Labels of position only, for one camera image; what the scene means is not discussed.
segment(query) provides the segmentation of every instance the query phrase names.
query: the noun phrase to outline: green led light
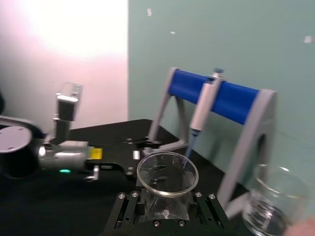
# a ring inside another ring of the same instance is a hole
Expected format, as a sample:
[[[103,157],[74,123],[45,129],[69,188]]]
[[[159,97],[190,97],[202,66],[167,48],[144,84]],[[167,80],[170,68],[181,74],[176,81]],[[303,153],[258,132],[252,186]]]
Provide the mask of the green led light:
[[[67,169],[62,169],[62,170],[59,170],[60,173],[70,173],[71,170],[67,170]]]

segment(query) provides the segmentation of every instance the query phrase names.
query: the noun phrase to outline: pipette stand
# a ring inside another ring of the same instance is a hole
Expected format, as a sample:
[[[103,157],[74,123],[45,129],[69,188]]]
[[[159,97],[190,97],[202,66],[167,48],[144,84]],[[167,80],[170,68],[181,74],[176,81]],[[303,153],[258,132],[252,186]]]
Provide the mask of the pipette stand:
[[[171,68],[165,93],[148,139],[156,140],[158,127],[169,99],[174,96],[179,113],[179,141],[163,145],[152,151],[177,150],[188,146],[188,126],[183,100],[197,104],[207,76]],[[277,93],[273,90],[256,90],[230,82],[222,82],[211,111],[243,125],[243,131],[233,152],[229,167],[218,190],[218,199],[229,218],[239,214],[247,200],[244,194],[230,202],[234,189],[248,168],[253,149],[259,146],[258,163],[268,163],[275,131]]]

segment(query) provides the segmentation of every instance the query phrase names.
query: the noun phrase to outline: glass of water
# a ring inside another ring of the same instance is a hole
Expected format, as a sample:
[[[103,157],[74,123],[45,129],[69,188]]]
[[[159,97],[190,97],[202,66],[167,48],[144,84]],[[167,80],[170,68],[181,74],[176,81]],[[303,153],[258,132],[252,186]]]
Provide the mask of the glass of water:
[[[255,184],[243,210],[247,228],[256,236],[281,236],[305,209],[309,190],[284,167],[258,165]]]
[[[198,171],[186,157],[174,152],[156,152],[138,165],[139,181],[146,188],[145,220],[189,220],[191,190],[198,183]]]

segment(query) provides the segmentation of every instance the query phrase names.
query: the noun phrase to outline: beaker rim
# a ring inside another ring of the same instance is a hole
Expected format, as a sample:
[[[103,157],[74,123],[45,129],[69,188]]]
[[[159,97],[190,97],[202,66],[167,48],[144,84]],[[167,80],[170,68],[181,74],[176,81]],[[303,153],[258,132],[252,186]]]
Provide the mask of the beaker rim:
[[[286,167],[282,167],[282,166],[277,166],[277,165],[271,165],[271,164],[259,164],[255,167],[254,169],[254,177],[257,180],[258,183],[260,183],[264,188],[270,190],[271,192],[274,192],[276,194],[279,195],[285,195],[288,198],[294,198],[294,199],[309,199],[308,193],[306,193],[305,195],[292,195],[292,194],[286,194],[283,192],[279,192],[276,189],[270,187],[264,180],[262,180],[262,178],[259,176],[259,170],[261,170],[262,168],[269,168],[269,169],[274,169],[274,170],[280,170],[280,171],[284,171],[286,173],[288,173],[288,175],[291,175],[293,177],[295,177],[297,180],[299,180],[301,182],[301,184],[303,184],[305,186],[305,188],[308,190],[307,185],[301,180],[301,178],[299,176],[297,176],[295,173],[293,173],[291,170],[289,170]]]
[[[194,183],[187,189],[185,190],[182,190],[182,191],[179,191],[179,192],[165,192],[165,191],[161,191],[161,190],[157,190],[155,188],[152,188],[151,186],[149,186],[144,180],[143,178],[140,176],[140,167],[141,165],[148,159],[152,158],[152,157],[155,157],[157,155],[161,155],[161,154],[169,154],[169,155],[174,155],[174,156],[177,156],[177,157],[180,157],[184,160],[186,160],[194,169],[195,171],[195,175],[196,175],[196,178],[195,178],[195,181]],[[190,192],[191,190],[193,190],[197,184],[198,184],[198,181],[199,181],[199,173],[198,173],[198,169],[197,167],[194,165],[194,163],[192,161],[190,161],[187,157],[181,155],[181,154],[178,154],[176,152],[171,152],[171,151],[159,151],[159,152],[154,152],[154,153],[151,153],[151,154],[148,154],[147,156],[145,156],[141,161],[140,163],[138,164],[138,167],[137,167],[137,176],[138,176],[138,179],[139,181],[141,182],[141,184],[147,189],[149,190],[150,192],[160,196],[160,197],[164,197],[164,198],[178,198],[182,195],[185,195],[186,193]]]

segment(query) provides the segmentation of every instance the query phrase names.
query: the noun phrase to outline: robotic arm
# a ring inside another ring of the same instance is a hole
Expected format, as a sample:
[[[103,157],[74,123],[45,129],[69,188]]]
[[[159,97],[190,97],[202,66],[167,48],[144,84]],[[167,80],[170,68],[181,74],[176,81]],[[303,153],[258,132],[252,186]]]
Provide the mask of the robotic arm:
[[[53,134],[44,135],[28,120],[0,116],[0,169],[5,176],[25,177],[37,168],[86,170],[93,147],[88,142],[67,141],[82,86],[67,85],[56,94]]]

